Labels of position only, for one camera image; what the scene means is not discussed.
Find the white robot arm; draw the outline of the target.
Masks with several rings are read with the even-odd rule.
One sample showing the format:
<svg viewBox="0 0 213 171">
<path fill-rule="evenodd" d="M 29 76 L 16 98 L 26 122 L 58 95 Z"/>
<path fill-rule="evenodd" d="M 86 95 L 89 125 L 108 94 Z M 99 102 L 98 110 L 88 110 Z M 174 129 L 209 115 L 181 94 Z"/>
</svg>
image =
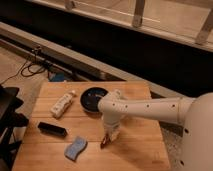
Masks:
<svg viewBox="0 0 213 171">
<path fill-rule="evenodd" d="M 213 171 L 213 93 L 197 98 L 123 99 L 117 90 L 98 102 L 105 134 L 112 137 L 123 115 L 143 117 L 183 127 L 178 171 Z"/>
</svg>

